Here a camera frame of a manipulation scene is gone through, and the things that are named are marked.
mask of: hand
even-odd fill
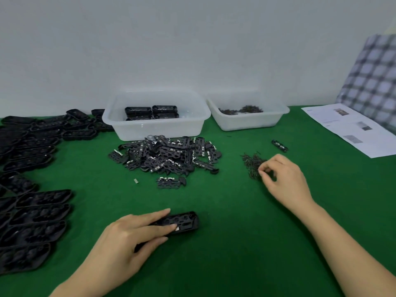
[[[275,155],[262,163],[258,170],[268,191],[295,215],[315,204],[304,174],[285,156]],[[267,174],[270,171],[274,171],[276,181]]]
[[[165,235],[176,229],[176,224],[148,226],[169,212],[130,214],[108,225],[82,265],[51,296],[103,296],[124,283],[167,241]],[[135,246],[143,242],[147,243],[134,253]]]

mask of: green table mat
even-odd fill
[[[309,232],[248,176],[240,155],[270,158],[278,153],[273,139],[289,148],[314,199],[396,274],[396,156],[368,158],[298,106],[272,128],[224,132],[210,118],[201,135],[222,152],[220,172],[196,169],[178,190],[158,189],[157,174],[110,160],[107,154],[121,144],[115,133],[58,145],[49,167],[25,175],[42,191],[76,192],[69,229],[39,269],[0,276],[1,296],[49,295],[108,224],[167,207],[196,211],[200,229],[172,236],[109,296],[342,296]]]

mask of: white plastic bin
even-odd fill
[[[176,105],[178,119],[126,121],[128,106]],[[141,140],[147,135],[196,136],[210,117],[205,100],[193,91],[135,91],[112,98],[103,113],[103,122],[112,125],[121,140]]]
[[[290,109],[279,102],[269,100],[262,92],[211,93],[207,103],[217,124],[224,131],[275,126]],[[255,114],[226,115],[219,108],[240,110],[246,105],[258,106],[263,112]]]

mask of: checkered fabric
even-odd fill
[[[336,103],[396,133],[396,35],[370,36]]]

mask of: paper document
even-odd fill
[[[344,104],[302,108],[312,119],[370,158],[396,154],[396,136]]]

